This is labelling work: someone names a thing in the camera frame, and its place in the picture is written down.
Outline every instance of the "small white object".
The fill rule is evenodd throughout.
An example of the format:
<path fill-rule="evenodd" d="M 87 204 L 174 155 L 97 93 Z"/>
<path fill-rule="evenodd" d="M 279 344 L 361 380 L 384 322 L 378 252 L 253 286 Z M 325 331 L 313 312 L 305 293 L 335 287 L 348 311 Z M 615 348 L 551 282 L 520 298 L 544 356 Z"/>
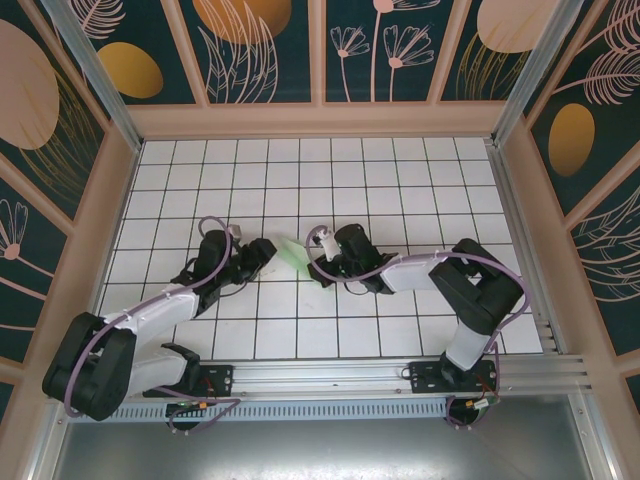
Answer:
<path fill-rule="evenodd" d="M 322 245 L 322 248 L 324 249 L 324 254 L 330 262 L 333 261 L 337 255 L 342 253 L 340 245 L 336 242 L 334 233 L 330 229 L 327 229 L 324 232 L 319 232 L 318 238 L 320 239 L 320 245 Z"/>

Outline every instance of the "gray metal surface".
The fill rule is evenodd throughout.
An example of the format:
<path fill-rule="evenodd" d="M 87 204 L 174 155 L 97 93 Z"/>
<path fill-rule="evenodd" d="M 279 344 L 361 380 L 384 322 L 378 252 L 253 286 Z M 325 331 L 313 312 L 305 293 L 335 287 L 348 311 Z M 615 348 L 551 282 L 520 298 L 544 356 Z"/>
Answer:
<path fill-rule="evenodd" d="M 589 479 L 568 403 L 508 398 L 471 431 L 442 419 L 70 425 L 59 480 Z"/>

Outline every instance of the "flower illustration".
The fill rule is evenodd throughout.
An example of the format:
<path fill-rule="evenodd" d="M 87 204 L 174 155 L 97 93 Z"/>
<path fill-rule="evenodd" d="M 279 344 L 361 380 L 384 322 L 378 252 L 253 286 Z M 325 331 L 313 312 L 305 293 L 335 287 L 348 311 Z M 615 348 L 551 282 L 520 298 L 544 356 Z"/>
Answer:
<path fill-rule="evenodd" d="M 396 69 L 424 65 L 433 61 L 433 50 L 427 50 L 431 45 L 428 31 L 428 26 L 423 29 L 407 27 L 398 38 L 397 25 L 384 29 L 384 48 L 391 67 L 390 102 L 393 101 L 393 77 Z"/>
<path fill-rule="evenodd" d="M 27 228 L 29 210 L 20 202 L 16 203 L 15 213 L 4 198 L 0 200 L 0 258 L 15 260 L 20 256 L 20 243 Z"/>
<path fill-rule="evenodd" d="M 410 2 L 408 0 L 373 0 L 373 6 L 379 13 L 390 13 L 394 10 L 422 10 L 435 7 L 440 0 L 422 0 Z"/>
<path fill-rule="evenodd" d="M 373 0 L 373 8 L 378 12 L 376 23 L 373 29 L 373 53 L 371 54 L 371 101 L 376 101 L 376 52 L 378 47 L 378 31 L 380 29 L 380 18 L 385 13 L 393 11 L 423 10 L 435 7 L 440 0 Z"/>
<path fill-rule="evenodd" d="M 331 41 L 333 42 L 333 46 L 336 47 L 336 52 L 338 52 L 338 56 L 340 57 L 342 85 L 344 86 L 344 93 L 347 96 L 347 102 L 351 102 L 351 97 L 349 96 L 349 88 L 347 87 L 344 59 L 367 53 L 369 51 L 369 44 L 364 43 L 365 40 L 366 37 L 364 33 L 362 33 L 362 27 L 347 27 L 344 29 L 344 33 L 340 27 L 331 29 Z"/>

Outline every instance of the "white tile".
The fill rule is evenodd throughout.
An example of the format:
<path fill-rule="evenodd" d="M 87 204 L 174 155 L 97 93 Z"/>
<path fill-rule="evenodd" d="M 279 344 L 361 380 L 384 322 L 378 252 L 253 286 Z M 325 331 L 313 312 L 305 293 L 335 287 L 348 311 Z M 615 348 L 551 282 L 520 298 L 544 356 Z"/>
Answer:
<path fill-rule="evenodd" d="M 333 217 L 300 217 L 298 240 L 304 245 L 309 232 L 318 225 L 325 225 L 333 229 Z"/>
<path fill-rule="evenodd" d="M 352 224 L 360 225 L 364 229 L 367 236 L 369 236 L 369 217 L 364 215 L 335 217 L 336 232 L 342 227 L 346 227 L 347 225 Z"/>
<path fill-rule="evenodd" d="M 379 357 L 378 322 L 375 318 L 339 318 L 341 357 Z"/>
<path fill-rule="evenodd" d="M 236 165 L 233 188 L 264 188 L 266 177 L 266 164 Z"/>
<path fill-rule="evenodd" d="M 420 317 L 420 335 L 425 355 L 440 355 L 446 350 L 458 328 L 455 315 Z"/>
<path fill-rule="evenodd" d="M 151 248 L 156 234 L 157 220 L 125 220 L 118 242 L 119 249 Z"/>
<path fill-rule="evenodd" d="M 196 209 L 197 190 L 167 191 L 162 202 L 163 218 L 193 218 Z"/>
<path fill-rule="evenodd" d="M 378 295 L 378 315 L 392 317 L 394 315 L 415 315 L 416 301 L 413 290 L 394 293 L 393 295 Z"/>
<path fill-rule="evenodd" d="M 167 190 L 197 190 L 201 173 L 201 165 L 172 165 Z"/>
<path fill-rule="evenodd" d="M 260 284 L 258 318 L 296 318 L 296 283 Z"/>
<path fill-rule="evenodd" d="M 409 245 L 441 245 L 437 215 L 408 215 L 404 217 Z"/>
<path fill-rule="evenodd" d="M 298 320 L 298 358 L 334 358 L 338 355 L 335 318 Z"/>
<path fill-rule="evenodd" d="M 371 215 L 395 215 L 402 213 L 398 187 L 367 188 L 367 202 Z"/>
<path fill-rule="evenodd" d="M 333 203 L 336 215 L 366 215 L 367 194 L 364 188 L 334 188 Z"/>
<path fill-rule="evenodd" d="M 354 292 L 362 291 L 355 283 L 350 287 Z M 373 293 L 353 295 L 342 285 L 338 288 L 338 317 L 371 317 L 376 314 L 376 296 Z"/>
<path fill-rule="evenodd" d="M 298 186 L 297 163 L 273 163 L 267 169 L 267 188 L 289 188 Z"/>
<path fill-rule="evenodd" d="M 520 275 L 520 265 L 513 245 L 483 245 L 484 249 L 493 255 L 504 266 Z"/>
<path fill-rule="evenodd" d="M 192 223 L 186 218 L 160 220 L 153 248 L 189 248 Z"/>
<path fill-rule="evenodd" d="M 169 176 L 169 165 L 141 165 L 138 168 L 134 190 L 164 190 Z"/>
<path fill-rule="evenodd" d="M 401 187 L 402 209 L 405 214 L 436 213 L 431 187 Z"/>
<path fill-rule="evenodd" d="M 300 140 L 300 161 L 331 161 L 331 141 L 328 138 L 303 138 Z"/>
<path fill-rule="evenodd" d="M 460 160 L 483 160 L 489 158 L 482 138 L 456 137 L 456 147 Z"/>
<path fill-rule="evenodd" d="M 238 140 L 236 162 L 266 162 L 269 140 Z"/>
<path fill-rule="evenodd" d="M 421 138 L 394 138 L 396 160 L 426 160 Z"/>
<path fill-rule="evenodd" d="M 391 138 L 363 138 L 365 160 L 395 160 Z"/>
<path fill-rule="evenodd" d="M 234 165 L 205 165 L 202 168 L 200 188 L 231 188 Z"/>
<path fill-rule="evenodd" d="M 431 185 L 427 162 L 397 162 L 398 178 L 403 187 L 423 187 Z"/>
<path fill-rule="evenodd" d="M 270 162 L 297 162 L 300 140 L 277 138 L 269 140 Z"/>
<path fill-rule="evenodd" d="M 198 192 L 195 216 L 196 218 L 206 217 L 207 215 L 226 217 L 229 214 L 230 200 L 231 190 L 200 190 Z"/>
<path fill-rule="evenodd" d="M 440 215 L 445 245 L 455 245 L 463 238 L 478 239 L 471 215 Z"/>
<path fill-rule="evenodd" d="M 263 217 L 253 218 L 230 218 L 230 225 L 237 225 L 242 231 L 242 242 L 248 243 L 255 238 L 262 237 L 262 228 L 264 224 Z"/>
<path fill-rule="evenodd" d="M 380 348 L 383 357 L 420 356 L 417 317 L 380 318 Z"/>
<path fill-rule="evenodd" d="M 370 218 L 371 243 L 374 245 L 406 245 L 402 215 L 376 215 Z"/>
<path fill-rule="evenodd" d="M 431 180 L 434 185 L 464 185 L 458 161 L 429 162 Z"/>
<path fill-rule="evenodd" d="M 149 250 L 119 250 L 113 258 L 109 283 L 142 283 L 149 266 Z"/>
<path fill-rule="evenodd" d="M 248 283 L 240 295 L 221 298 L 218 302 L 218 318 L 256 318 L 258 284 Z"/>
<path fill-rule="evenodd" d="M 419 315 L 454 315 L 455 312 L 440 290 L 416 291 Z"/>
<path fill-rule="evenodd" d="M 142 284 L 107 285 L 102 298 L 100 315 L 119 312 L 140 303 Z"/>
<path fill-rule="evenodd" d="M 258 277 L 261 282 L 277 282 L 282 280 L 295 281 L 297 279 L 296 269 L 287 263 L 281 254 L 280 246 L 273 237 L 269 237 L 265 233 L 266 238 L 270 238 L 278 249 L 278 253 L 267 263 L 260 272 Z"/>
<path fill-rule="evenodd" d="M 330 187 L 331 163 L 301 163 L 300 164 L 301 187 Z"/>
<path fill-rule="evenodd" d="M 438 213 L 471 213 L 464 187 L 434 187 Z"/>
<path fill-rule="evenodd" d="M 211 360 L 215 320 L 196 320 L 176 325 L 174 342 L 200 355 L 200 360 Z"/>
<path fill-rule="evenodd" d="M 267 217 L 298 215 L 298 190 L 292 188 L 268 189 L 264 214 Z"/>
<path fill-rule="evenodd" d="M 474 215 L 480 243 L 511 243 L 504 215 Z"/>
<path fill-rule="evenodd" d="M 365 163 L 368 187 L 394 187 L 398 185 L 396 162 Z"/>
<path fill-rule="evenodd" d="M 533 315 L 524 314 L 502 329 L 507 353 L 542 353 Z"/>
<path fill-rule="evenodd" d="M 214 360 L 247 360 L 253 358 L 255 320 L 218 320 L 213 348 Z"/>
<path fill-rule="evenodd" d="M 169 283 L 187 263 L 187 250 L 154 250 L 151 253 L 147 282 Z"/>
<path fill-rule="evenodd" d="M 173 163 L 202 163 L 206 140 L 179 140 L 173 153 Z"/>
<path fill-rule="evenodd" d="M 164 192 L 133 192 L 126 218 L 158 218 Z"/>
<path fill-rule="evenodd" d="M 231 215 L 260 217 L 264 206 L 264 190 L 237 190 L 231 195 Z"/>
<path fill-rule="evenodd" d="M 429 160 L 457 160 L 458 154 L 453 138 L 425 138 L 424 146 L 427 149 Z"/>
<path fill-rule="evenodd" d="M 502 213 L 502 202 L 496 187 L 467 187 L 473 213 Z"/>
<path fill-rule="evenodd" d="M 316 282 L 298 284 L 298 317 L 335 317 L 336 288 L 322 288 Z"/>
<path fill-rule="evenodd" d="M 257 335 L 256 359 L 295 358 L 295 320 L 258 320 Z"/>
<path fill-rule="evenodd" d="M 204 163 L 234 163 L 237 148 L 237 140 L 209 140 Z"/>
<path fill-rule="evenodd" d="M 155 164 L 155 165 L 168 165 L 171 163 L 173 157 L 173 149 L 176 142 L 162 141 L 162 142 L 145 142 L 144 151 L 142 152 L 142 158 L 140 163 Z"/>
<path fill-rule="evenodd" d="M 298 238 L 298 218 L 270 218 L 264 222 L 264 237 L 277 240 L 277 237 L 284 237 L 288 240 Z"/>
<path fill-rule="evenodd" d="M 333 200 L 330 188 L 303 188 L 300 190 L 300 215 L 331 215 Z"/>
<path fill-rule="evenodd" d="M 332 138 L 331 159 L 334 162 L 362 160 L 362 140 L 359 138 Z"/>
<path fill-rule="evenodd" d="M 467 185 L 495 185 L 491 164 L 489 162 L 479 162 L 467 160 L 460 162 L 464 182 Z"/>
<path fill-rule="evenodd" d="M 334 187 L 364 187 L 364 166 L 360 162 L 333 162 Z"/>

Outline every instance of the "leaf illustration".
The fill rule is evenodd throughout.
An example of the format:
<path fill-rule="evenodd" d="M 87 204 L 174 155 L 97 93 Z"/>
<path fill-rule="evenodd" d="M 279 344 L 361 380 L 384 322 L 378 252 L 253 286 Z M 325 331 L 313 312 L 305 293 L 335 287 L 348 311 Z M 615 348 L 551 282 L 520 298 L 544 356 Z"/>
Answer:
<path fill-rule="evenodd" d="M 96 40 L 106 40 L 126 15 L 122 10 L 122 0 L 68 1 L 82 31 Z"/>
<path fill-rule="evenodd" d="M 617 52 L 634 50 L 640 45 L 640 0 L 616 0 L 604 38 Z"/>
<path fill-rule="evenodd" d="M 621 99 L 631 96 L 640 85 L 640 50 L 610 50 L 600 55 L 579 83 L 584 83 L 590 103 L 622 105 Z"/>

